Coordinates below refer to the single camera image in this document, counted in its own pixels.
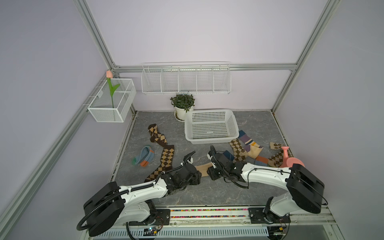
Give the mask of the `striped beige purple sock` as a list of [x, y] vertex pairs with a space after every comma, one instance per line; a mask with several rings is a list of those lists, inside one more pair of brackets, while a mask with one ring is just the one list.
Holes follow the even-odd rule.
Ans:
[[211, 168], [212, 166], [213, 166], [212, 163], [207, 163], [204, 165], [195, 166], [195, 168], [197, 169], [197, 171], [199, 171], [202, 174], [202, 177], [208, 177], [209, 176], [208, 169]]
[[256, 159], [263, 150], [263, 147], [252, 140], [243, 130], [239, 131], [239, 140], [245, 144], [244, 149], [252, 159]]

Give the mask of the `white plastic perforated basket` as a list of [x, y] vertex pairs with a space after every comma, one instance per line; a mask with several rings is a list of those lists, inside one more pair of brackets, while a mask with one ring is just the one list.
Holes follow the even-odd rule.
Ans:
[[229, 143], [239, 137], [239, 127], [231, 110], [196, 110], [186, 113], [185, 138], [190, 143]]

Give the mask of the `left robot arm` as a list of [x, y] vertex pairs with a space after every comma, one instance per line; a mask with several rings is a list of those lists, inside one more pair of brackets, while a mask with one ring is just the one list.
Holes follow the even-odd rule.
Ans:
[[76, 229], [87, 230], [90, 237], [95, 237], [115, 223], [153, 223], [158, 214], [154, 199], [200, 184], [202, 174], [193, 165], [193, 154], [187, 154], [179, 167], [161, 172], [152, 181], [132, 186], [118, 186], [117, 182], [106, 184], [86, 201], [83, 206], [85, 215]]

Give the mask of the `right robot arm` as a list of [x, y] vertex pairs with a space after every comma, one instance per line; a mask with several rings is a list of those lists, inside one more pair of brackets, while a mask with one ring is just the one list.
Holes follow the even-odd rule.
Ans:
[[253, 224], [274, 224], [290, 218], [290, 213], [303, 210], [319, 214], [327, 205], [323, 197], [324, 183], [301, 164], [272, 168], [239, 161], [234, 162], [210, 146], [207, 154], [213, 164], [207, 171], [212, 180], [223, 178], [226, 183], [248, 189], [251, 183], [260, 183], [286, 191], [270, 197], [263, 208], [249, 208]]

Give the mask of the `tan argyle sock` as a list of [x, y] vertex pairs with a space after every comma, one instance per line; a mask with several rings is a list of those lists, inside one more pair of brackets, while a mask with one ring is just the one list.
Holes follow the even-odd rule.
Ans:
[[243, 148], [239, 139], [234, 139], [229, 144], [233, 149], [235, 161], [244, 162], [248, 157], [248, 152]]
[[282, 147], [284, 147], [283, 144], [270, 142], [270, 148], [272, 150], [278, 150], [278, 152], [268, 159], [267, 165], [269, 167], [279, 168], [283, 164], [284, 151], [283, 151]]

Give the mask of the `dark brown argyle sock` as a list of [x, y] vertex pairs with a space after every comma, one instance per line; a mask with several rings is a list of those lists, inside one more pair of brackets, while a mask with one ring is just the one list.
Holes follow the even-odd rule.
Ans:
[[174, 153], [174, 145], [167, 145], [163, 148], [160, 165], [145, 179], [145, 183], [154, 181], [162, 172], [166, 172], [173, 169]]
[[150, 141], [152, 143], [157, 143], [160, 146], [162, 146], [163, 148], [168, 146], [166, 137], [159, 132], [158, 126], [156, 124], [149, 125], [148, 131], [151, 135]]

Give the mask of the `pink watering can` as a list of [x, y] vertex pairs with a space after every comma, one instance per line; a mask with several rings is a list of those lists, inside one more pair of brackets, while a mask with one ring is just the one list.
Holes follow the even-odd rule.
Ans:
[[289, 147], [282, 146], [281, 149], [283, 150], [283, 163], [280, 165], [280, 168], [291, 168], [294, 164], [299, 164], [301, 166], [305, 166], [304, 163], [294, 157], [289, 157], [288, 150]]

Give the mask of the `potted green plant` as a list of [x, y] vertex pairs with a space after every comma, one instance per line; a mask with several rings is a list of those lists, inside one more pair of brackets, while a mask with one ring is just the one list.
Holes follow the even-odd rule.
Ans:
[[186, 114], [194, 110], [195, 98], [193, 95], [176, 95], [170, 98], [171, 104], [176, 110], [176, 116], [179, 120], [184, 121]]

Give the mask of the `pink artificial tulip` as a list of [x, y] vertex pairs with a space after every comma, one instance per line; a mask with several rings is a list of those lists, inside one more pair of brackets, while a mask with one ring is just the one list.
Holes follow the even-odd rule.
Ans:
[[115, 104], [114, 104], [114, 93], [115, 91], [119, 88], [120, 84], [116, 84], [116, 85], [113, 85], [112, 84], [112, 78], [113, 78], [113, 73], [108, 70], [106, 72], [106, 78], [107, 78], [107, 83], [108, 83], [108, 86], [109, 86], [109, 90], [110, 90], [110, 96], [111, 96], [111, 101], [112, 101], [112, 107], [114, 108], [115, 107]]

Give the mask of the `white mesh wall box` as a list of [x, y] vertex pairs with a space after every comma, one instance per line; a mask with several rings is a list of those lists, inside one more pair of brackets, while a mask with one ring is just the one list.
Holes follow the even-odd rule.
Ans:
[[88, 111], [99, 123], [123, 123], [136, 93], [132, 79], [106, 80], [88, 105]]

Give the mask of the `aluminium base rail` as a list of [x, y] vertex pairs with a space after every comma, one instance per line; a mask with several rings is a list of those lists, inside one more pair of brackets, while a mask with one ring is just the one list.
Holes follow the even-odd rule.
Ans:
[[130, 223], [134, 226], [171, 225], [334, 225], [336, 220], [327, 207], [319, 214], [296, 210], [282, 217], [275, 216], [265, 206], [214, 206], [157, 208], [154, 203], [140, 203], [126, 210], [100, 211], [88, 220], [89, 229], [103, 233], [112, 227]]

